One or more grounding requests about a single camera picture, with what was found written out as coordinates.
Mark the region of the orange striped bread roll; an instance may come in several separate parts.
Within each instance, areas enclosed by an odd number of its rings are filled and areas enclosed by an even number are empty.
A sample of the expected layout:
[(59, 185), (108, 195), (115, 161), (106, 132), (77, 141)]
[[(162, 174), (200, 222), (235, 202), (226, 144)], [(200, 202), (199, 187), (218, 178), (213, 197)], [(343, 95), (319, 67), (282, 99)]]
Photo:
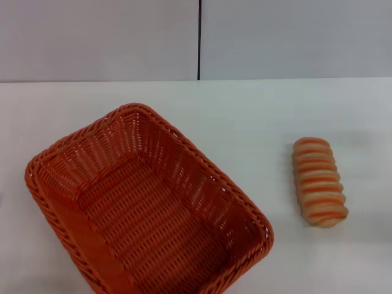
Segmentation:
[(300, 138), (293, 144), (292, 160), (304, 220), (314, 227), (331, 228), (346, 219), (344, 187), (330, 144), (322, 138)]

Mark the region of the orange woven plastic basket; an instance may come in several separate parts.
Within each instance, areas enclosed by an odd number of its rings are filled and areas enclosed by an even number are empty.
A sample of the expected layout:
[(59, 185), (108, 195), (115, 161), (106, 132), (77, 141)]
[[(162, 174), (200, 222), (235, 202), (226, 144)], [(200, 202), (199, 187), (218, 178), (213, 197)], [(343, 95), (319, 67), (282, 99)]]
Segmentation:
[(58, 140), (24, 178), (96, 294), (222, 294), (273, 246), (247, 195), (143, 104)]

